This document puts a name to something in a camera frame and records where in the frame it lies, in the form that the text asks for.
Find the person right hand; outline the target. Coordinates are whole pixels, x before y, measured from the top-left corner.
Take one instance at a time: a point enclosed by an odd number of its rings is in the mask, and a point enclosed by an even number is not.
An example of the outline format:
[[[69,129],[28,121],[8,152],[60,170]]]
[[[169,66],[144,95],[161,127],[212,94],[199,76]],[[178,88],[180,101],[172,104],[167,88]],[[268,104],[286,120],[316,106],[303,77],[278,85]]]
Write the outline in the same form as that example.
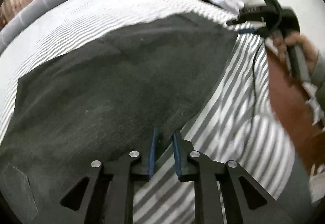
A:
[[[273,45],[278,50],[278,57],[282,63],[286,61],[287,47],[288,46],[300,46],[305,56],[307,69],[309,74],[312,75],[315,70],[316,63],[318,61],[318,49],[314,44],[304,35],[301,35],[297,31],[291,32],[286,38],[280,37],[280,35],[270,36]]]

